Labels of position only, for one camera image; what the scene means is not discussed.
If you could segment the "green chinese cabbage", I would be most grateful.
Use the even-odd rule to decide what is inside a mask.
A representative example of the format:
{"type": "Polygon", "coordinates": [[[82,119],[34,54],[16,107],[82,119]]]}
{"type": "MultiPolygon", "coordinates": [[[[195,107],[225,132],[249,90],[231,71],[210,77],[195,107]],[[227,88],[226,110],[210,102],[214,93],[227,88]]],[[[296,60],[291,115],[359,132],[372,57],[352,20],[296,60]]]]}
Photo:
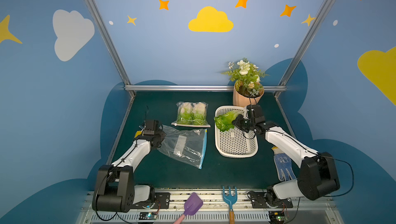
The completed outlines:
{"type": "Polygon", "coordinates": [[[241,110],[233,110],[233,111],[226,112],[225,114],[220,114],[220,115],[214,117],[216,127],[221,132],[229,131],[230,129],[235,128],[235,126],[233,125],[232,122],[239,115],[242,115],[242,114],[243,114],[243,111],[241,111],[241,110]]]}

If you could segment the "clear zip-top bag blue seal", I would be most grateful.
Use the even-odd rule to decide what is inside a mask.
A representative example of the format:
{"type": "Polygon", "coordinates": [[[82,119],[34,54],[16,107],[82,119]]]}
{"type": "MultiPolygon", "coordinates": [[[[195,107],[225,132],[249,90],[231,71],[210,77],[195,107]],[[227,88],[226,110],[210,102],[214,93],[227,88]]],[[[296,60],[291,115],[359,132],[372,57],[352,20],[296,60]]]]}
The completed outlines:
{"type": "Polygon", "coordinates": [[[207,129],[177,130],[163,126],[166,136],[158,149],[176,161],[202,169],[207,146],[207,129]]]}

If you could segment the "pink-dotted bag of cabbages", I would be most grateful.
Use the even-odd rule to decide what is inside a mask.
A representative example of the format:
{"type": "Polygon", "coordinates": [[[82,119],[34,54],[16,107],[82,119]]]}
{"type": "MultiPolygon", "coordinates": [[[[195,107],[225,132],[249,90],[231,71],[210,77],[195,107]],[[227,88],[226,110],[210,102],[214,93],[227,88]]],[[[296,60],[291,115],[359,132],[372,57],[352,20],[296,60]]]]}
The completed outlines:
{"type": "Polygon", "coordinates": [[[208,104],[205,102],[178,102],[177,118],[173,126],[210,128],[207,122],[208,104]]]}

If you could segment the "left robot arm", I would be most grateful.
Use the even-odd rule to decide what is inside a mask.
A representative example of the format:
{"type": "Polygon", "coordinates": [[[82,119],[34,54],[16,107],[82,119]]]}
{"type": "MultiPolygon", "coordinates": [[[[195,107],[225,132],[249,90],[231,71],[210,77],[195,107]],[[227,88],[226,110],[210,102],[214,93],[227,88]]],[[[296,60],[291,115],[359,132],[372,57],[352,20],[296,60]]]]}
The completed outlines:
{"type": "Polygon", "coordinates": [[[166,136],[158,120],[146,120],[131,147],[110,165],[99,168],[93,194],[94,211],[127,213],[135,207],[155,204],[155,190],[150,185],[137,185],[134,172],[151,151],[161,147],[166,136]]]}

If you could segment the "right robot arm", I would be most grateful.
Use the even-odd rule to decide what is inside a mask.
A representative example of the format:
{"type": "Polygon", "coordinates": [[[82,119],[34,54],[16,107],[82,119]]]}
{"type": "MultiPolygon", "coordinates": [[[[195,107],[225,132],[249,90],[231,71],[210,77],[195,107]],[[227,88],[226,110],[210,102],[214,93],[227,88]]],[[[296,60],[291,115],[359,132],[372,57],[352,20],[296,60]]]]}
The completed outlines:
{"type": "Polygon", "coordinates": [[[292,159],[300,169],[296,179],[267,188],[266,204],[277,207],[288,198],[306,197],[316,200],[340,189],[334,158],[327,152],[319,153],[299,142],[274,122],[266,121],[259,105],[246,106],[246,115],[239,114],[232,124],[244,131],[263,136],[292,159]]]}

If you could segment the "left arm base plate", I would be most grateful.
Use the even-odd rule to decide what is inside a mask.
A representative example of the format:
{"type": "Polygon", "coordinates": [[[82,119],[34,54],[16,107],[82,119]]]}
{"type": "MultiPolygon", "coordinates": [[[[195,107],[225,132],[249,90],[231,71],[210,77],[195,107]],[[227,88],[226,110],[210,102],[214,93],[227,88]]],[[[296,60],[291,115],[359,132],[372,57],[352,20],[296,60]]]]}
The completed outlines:
{"type": "Polygon", "coordinates": [[[140,210],[154,210],[160,208],[168,209],[170,206],[170,196],[171,194],[168,192],[159,192],[155,193],[155,197],[149,199],[146,202],[138,202],[134,203],[131,209],[140,209],[140,210]]]}

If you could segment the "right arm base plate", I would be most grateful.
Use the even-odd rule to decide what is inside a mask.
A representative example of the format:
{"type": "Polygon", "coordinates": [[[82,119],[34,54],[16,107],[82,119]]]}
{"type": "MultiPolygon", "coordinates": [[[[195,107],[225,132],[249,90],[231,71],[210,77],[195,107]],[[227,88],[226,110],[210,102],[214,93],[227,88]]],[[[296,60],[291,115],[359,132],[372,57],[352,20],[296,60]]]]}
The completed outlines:
{"type": "Polygon", "coordinates": [[[283,209],[293,208],[291,199],[280,200],[276,196],[267,192],[254,192],[247,193],[248,199],[251,201],[252,208],[254,209],[283,209]]]}

